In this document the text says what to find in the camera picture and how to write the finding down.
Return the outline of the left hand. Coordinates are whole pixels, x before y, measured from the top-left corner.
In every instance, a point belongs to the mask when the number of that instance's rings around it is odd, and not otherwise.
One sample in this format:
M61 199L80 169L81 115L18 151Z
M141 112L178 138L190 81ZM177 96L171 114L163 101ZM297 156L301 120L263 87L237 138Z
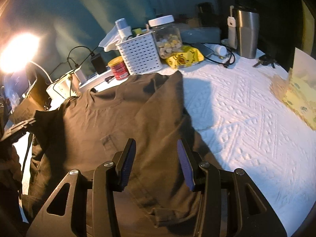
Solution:
M7 141L1 141L1 184L17 193L22 193L21 164L15 146Z

